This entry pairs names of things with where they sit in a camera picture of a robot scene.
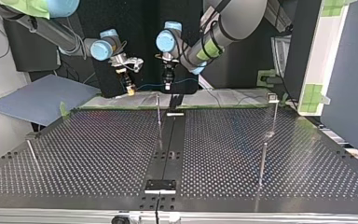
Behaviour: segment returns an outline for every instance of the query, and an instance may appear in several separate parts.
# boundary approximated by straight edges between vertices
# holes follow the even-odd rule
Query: green tape
[[[66,104],[64,102],[60,103],[60,111],[61,111],[61,116],[63,117],[67,117],[71,113],[68,110],[66,110]]]
[[[261,77],[276,77],[276,74],[277,73],[275,69],[258,71],[257,83],[256,83],[257,87],[273,88],[274,87],[273,84],[267,84],[267,82],[261,80]]]
[[[205,44],[205,50],[213,58],[219,57],[219,55],[220,55],[219,48],[214,44],[212,39],[209,40],[208,43]],[[211,59],[206,55],[206,53],[203,49],[197,54],[197,57],[203,61],[208,61]]]
[[[316,113],[322,101],[323,85],[307,84],[301,101],[300,112]]]
[[[280,106],[286,106],[287,99],[289,99],[289,94],[285,92],[280,102]]]
[[[322,17],[340,16],[345,3],[346,0],[324,0],[324,9],[322,10]]]
[[[46,0],[0,0],[0,4],[33,16],[50,19],[48,2]]]

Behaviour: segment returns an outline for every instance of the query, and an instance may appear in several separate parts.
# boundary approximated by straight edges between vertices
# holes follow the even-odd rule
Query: vertical metal post
[[[156,96],[156,104],[157,104],[157,113],[158,113],[158,126],[161,129],[161,113],[160,113],[160,109],[159,109],[159,95],[157,93]]]
[[[28,148],[31,150],[31,154],[32,154],[32,158],[34,160],[37,160],[37,157],[36,155],[34,154],[34,148],[32,147],[32,143],[31,143],[31,140],[27,139],[27,144],[28,144]]]
[[[278,102],[278,103],[275,103],[274,122],[275,122],[275,120],[277,119],[278,105],[279,105],[279,102]]]
[[[264,143],[263,145],[263,151],[261,154],[261,164],[260,164],[260,179],[258,181],[258,184],[261,186],[263,186],[263,177],[264,177],[264,168],[266,166],[266,157],[267,157],[267,147],[268,147],[268,143]]]

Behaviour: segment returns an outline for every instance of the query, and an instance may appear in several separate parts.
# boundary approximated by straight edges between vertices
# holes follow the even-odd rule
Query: silver clamp
[[[135,57],[127,59],[127,55],[125,53],[120,53],[116,56],[113,56],[112,58],[110,58],[109,62],[112,64],[113,67],[124,66],[125,68],[131,70],[134,73],[139,73],[142,66],[144,65],[144,60]]]

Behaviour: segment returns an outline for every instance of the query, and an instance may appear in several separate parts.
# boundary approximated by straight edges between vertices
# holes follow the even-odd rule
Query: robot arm
[[[211,24],[211,29],[193,47],[182,40],[182,25],[179,22],[165,23],[164,30],[156,40],[165,64],[177,61],[189,72],[199,75],[207,62],[219,57],[225,47],[248,37],[261,22],[267,8],[267,0],[207,0],[207,2],[214,8],[213,15],[205,22],[205,26]],[[212,21],[217,13],[220,14],[218,20]],[[169,80],[165,82],[166,86],[170,83]]]
[[[70,10],[64,10],[67,1],[51,0],[53,6],[61,11],[61,16],[70,16],[77,7],[79,0],[75,0],[69,4]],[[121,42],[115,29],[107,30],[100,33],[100,39],[86,38],[82,39],[74,31],[66,26],[59,24],[53,20],[45,18],[36,18],[6,7],[0,4],[0,16],[7,20],[17,21],[21,25],[35,33],[44,37],[49,42],[56,45],[61,53],[70,56],[83,56],[84,58],[92,57],[98,61],[110,59],[110,63],[115,67],[120,79],[125,81],[129,95],[135,94],[135,87],[130,78],[130,72],[138,73],[144,61],[138,58],[127,58],[124,53],[125,42]]]

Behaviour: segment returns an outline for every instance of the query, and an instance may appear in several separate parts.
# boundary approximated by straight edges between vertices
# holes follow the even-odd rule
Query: gray panel
[[[358,161],[293,111],[187,111],[183,152],[175,210],[358,213]]]
[[[358,1],[348,12],[327,96],[323,124],[358,148]]]
[[[0,99],[0,113],[48,126],[67,111],[85,104],[100,91],[63,77],[49,75]]]

